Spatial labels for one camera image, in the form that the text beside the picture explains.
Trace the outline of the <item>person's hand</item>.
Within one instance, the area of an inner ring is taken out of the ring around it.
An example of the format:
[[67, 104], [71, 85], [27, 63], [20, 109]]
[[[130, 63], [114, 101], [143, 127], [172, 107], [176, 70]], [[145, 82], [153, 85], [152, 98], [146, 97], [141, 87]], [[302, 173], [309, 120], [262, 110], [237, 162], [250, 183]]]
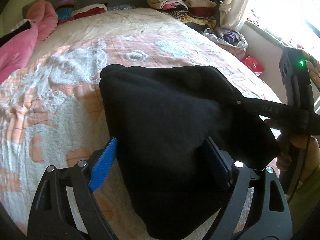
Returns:
[[264, 123], [269, 129], [280, 131], [277, 138], [269, 135], [263, 143], [267, 157], [276, 158], [277, 168], [284, 173], [295, 170], [301, 157], [299, 188], [319, 188], [319, 131], [309, 131], [307, 126], [303, 127], [294, 121], [267, 118]]

